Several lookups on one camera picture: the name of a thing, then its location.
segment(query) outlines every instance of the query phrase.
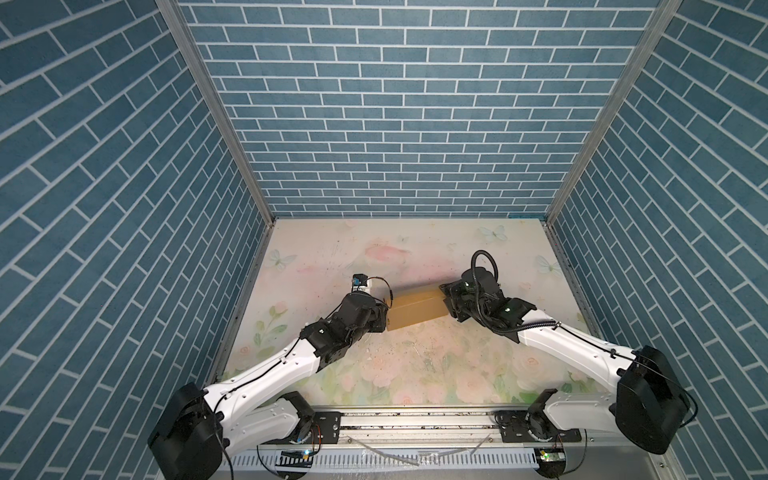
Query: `metal bracket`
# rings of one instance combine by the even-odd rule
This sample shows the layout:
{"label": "metal bracket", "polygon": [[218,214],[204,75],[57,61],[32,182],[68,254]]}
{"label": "metal bracket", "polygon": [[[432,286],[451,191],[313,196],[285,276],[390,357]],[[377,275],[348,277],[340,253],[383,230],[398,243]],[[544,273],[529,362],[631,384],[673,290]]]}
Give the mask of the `metal bracket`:
{"label": "metal bracket", "polygon": [[339,443],[341,412],[315,412],[314,421],[320,427],[323,443],[327,445]]}
{"label": "metal bracket", "polygon": [[[502,434],[504,443],[540,442],[531,434],[531,429],[526,419],[527,410],[499,410],[494,412],[494,418],[504,417],[503,423],[498,423],[498,430]],[[581,432],[578,429],[564,430],[558,438],[562,443],[581,442]]]}
{"label": "metal bracket", "polygon": [[230,120],[230,116],[227,110],[224,109],[224,104],[219,97],[219,93],[214,86],[214,81],[211,79],[210,72],[205,66],[205,61],[200,55],[200,50],[197,48],[197,43],[192,36],[192,31],[187,25],[187,21],[184,19],[184,14],[181,12],[178,0],[157,0],[157,7],[160,9],[160,14],[163,15],[163,20],[168,25],[171,36],[176,41],[176,46],[181,52],[181,56],[184,57],[184,61],[187,63],[187,67],[190,69],[192,78],[194,79],[197,88],[200,89],[200,94],[203,95],[205,103],[208,105],[211,117],[213,117],[216,126],[221,133],[221,137],[224,143],[227,144],[227,148],[234,159],[237,169],[243,176],[248,191],[253,197],[253,201],[256,203],[259,212],[264,217],[264,221],[268,227],[271,227],[275,221],[274,215],[270,210],[270,205],[266,202],[259,184],[256,181],[256,175],[253,172],[253,168],[250,166],[248,156],[243,149],[243,145],[240,143],[240,139],[235,133],[234,126]]}

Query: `wall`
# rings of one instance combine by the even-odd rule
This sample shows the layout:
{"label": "wall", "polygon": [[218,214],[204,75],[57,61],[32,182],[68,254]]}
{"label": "wall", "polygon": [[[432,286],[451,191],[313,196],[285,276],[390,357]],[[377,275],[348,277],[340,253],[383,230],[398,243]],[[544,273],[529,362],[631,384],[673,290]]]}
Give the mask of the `wall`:
{"label": "wall", "polygon": [[685,0],[556,230],[609,339],[702,404],[689,478],[766,478],[768,3]]}
{"label": "wall", "polygon": [[0,23],[0,478],[144,478],[263,222],[152,0]]}
{"label": "wall", "polygon": [[540,217],[657,0],[259,3],[183,0],[278,216]]}

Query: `floor mat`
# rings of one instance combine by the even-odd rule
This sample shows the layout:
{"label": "floor mat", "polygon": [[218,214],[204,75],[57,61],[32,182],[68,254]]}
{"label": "floor mat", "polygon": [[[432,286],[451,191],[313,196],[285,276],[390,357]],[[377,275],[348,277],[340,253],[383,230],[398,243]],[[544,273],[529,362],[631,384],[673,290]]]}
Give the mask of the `floor mat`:
{"label": "floor mat", "polygon": [[[586,331],[538,220],[278,220],[224,375],[256,365],[326,316],[354,273],[383,276],[395,291],[448,282],[478,249],[495,258],[505,295]],[[546,388],[594,392],[598,385],[547,353],[448,316],[368,334],[291,387],[315,406],[532,402]]]}

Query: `black motor housing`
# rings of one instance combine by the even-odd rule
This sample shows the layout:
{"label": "black motor housing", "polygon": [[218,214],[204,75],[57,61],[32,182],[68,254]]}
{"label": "black motor housing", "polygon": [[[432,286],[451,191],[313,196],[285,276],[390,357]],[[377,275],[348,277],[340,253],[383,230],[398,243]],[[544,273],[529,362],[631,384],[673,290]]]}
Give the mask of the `black motor housing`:
{"label": "black motor housing", "polygon": [[204,395],[192,382],[178,389],[147,440],[167,480],[205,480],[221,465],[222,428]]}
{"label": "black motor housing", "polygon": [[339,311],[304,327],[300,339],[308,339],[324,369],[346,354],[352,344],[368,332],[386,329],[387,305],[362,291],[347,293]]}
{"label": "black motor housing", "polygon": [[667,357],[651,346],[636,351],[616,391],[616,425],[641,449],[664,454],[690,403]]}

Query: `brown box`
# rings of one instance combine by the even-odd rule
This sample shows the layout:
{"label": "brown box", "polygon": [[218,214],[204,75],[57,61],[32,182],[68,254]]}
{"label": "brown box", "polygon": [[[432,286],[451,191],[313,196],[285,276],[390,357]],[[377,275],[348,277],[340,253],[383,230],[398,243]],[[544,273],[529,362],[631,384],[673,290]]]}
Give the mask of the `brown box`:
{"label": "brown box", "polygon": [[386,316],[386,329],[400,329],[448,315],[444,299],[437,283],[397,293]]}

